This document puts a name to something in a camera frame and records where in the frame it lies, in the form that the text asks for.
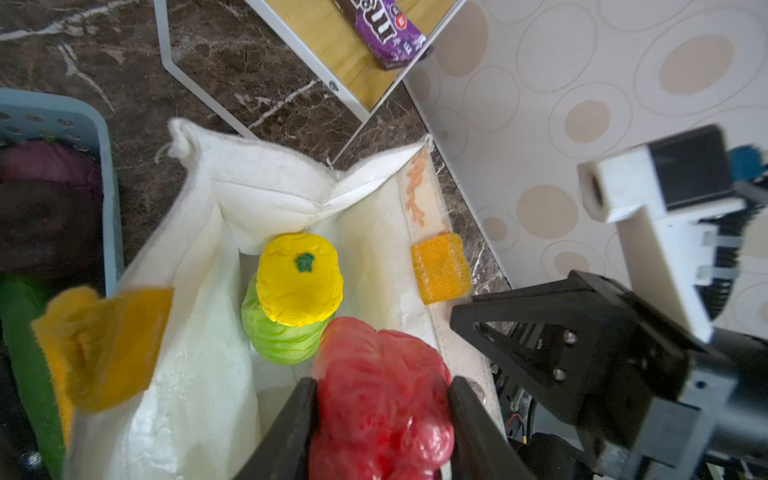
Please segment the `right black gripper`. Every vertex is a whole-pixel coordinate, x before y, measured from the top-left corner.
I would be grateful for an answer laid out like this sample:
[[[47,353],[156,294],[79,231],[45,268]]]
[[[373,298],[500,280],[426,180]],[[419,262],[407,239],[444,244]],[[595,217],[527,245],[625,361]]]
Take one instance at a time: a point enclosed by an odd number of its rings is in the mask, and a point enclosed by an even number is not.
[[[701,466],[767,473],[767,342],[710,343],[618,281],[566,279],[478,295],[450,327],[564,423],[612,479],[693,479]]]

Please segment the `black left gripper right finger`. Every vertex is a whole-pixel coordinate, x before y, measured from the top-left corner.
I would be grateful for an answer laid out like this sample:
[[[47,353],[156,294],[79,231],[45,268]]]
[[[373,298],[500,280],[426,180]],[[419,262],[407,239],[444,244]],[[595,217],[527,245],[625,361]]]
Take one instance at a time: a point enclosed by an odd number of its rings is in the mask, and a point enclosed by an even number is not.
[[[455,438],[452,479],[534,478],[464,377],[453,378],[448,399]]]

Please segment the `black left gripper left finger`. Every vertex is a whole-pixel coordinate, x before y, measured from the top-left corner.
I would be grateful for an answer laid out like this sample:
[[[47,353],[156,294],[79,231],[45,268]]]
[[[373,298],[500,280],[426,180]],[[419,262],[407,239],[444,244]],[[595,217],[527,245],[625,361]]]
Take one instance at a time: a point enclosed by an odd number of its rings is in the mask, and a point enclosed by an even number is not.
[[[309,448],[317,423],[317,382],[302,378],[235,480],[309,478]]]

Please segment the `red toy pepper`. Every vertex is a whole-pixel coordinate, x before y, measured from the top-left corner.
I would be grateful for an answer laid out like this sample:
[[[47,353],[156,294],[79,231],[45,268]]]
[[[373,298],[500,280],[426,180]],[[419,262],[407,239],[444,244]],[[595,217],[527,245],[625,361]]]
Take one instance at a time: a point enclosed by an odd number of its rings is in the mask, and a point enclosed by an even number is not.
[[[352,317],[331,321],[313,366],[312,479],[438,479],[454,448],[438,351]]]

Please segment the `green toy cabbage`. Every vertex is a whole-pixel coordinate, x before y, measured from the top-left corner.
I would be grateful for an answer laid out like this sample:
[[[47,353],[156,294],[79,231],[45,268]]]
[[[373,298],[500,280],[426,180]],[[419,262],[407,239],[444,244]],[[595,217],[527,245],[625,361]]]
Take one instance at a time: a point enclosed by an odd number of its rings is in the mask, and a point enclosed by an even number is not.
[[[271,321],[257,295],[256,274],[247,284],[241,304],[241,323],[254,349],[264,359],[278,365],[297,365],[312,358],[330,320],[308,326],[289,327]]]

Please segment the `white grocery bag yellow handles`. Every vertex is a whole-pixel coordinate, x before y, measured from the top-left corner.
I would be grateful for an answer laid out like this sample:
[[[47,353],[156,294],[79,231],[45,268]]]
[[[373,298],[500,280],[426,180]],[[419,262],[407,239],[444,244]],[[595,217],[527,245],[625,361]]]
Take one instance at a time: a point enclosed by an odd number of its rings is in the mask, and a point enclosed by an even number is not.
[[[67,479],[230,479],[257,449],[307,363],[269,365],[241,322],[246,282],[279,235],[336,248],[339,314],[436,348],[492,423],[500,405],[486,357],[453,332],[451,302],[426,304],[411,249],[451,230],[433,140],[337,172],[290,148],[174,118],[170,155],[187,177],[118,288],[171,287],[173,305],[149,387],[101,413],[77,412]]]

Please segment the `yellow toy bell pepper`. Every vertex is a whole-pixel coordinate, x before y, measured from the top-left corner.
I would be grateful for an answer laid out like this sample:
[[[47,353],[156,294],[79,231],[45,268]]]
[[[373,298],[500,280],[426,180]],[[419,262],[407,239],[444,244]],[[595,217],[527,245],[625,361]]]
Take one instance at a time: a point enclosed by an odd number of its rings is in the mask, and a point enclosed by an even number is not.
[[[275,238],[260,256],[256,293],[266,316],[281,325],[304,327],[329,319],[344,296],[335,247],[315,234]]]

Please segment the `dark toy eggplant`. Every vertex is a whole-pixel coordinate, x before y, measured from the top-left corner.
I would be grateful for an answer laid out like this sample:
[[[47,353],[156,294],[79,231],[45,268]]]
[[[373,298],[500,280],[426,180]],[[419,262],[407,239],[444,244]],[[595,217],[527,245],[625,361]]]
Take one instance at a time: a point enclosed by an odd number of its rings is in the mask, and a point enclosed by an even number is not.
[[[1,176],[1,272],[58,280],[102,259],[101,202],[78,189]]]

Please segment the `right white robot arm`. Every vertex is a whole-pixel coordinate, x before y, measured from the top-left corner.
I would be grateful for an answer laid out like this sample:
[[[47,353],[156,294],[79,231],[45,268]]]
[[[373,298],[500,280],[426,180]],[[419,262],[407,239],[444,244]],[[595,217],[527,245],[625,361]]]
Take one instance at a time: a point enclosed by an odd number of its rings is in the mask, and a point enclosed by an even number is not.
[[[727,479],[767,475],[767,343],[715,326],[767,205],[757,149],[706,125],[581,163],[583,204],[616,227],[630,285],[579,270],[476,296],[451,329],[509,384],[573,426],[501,439],[453,381],[456,479]]]

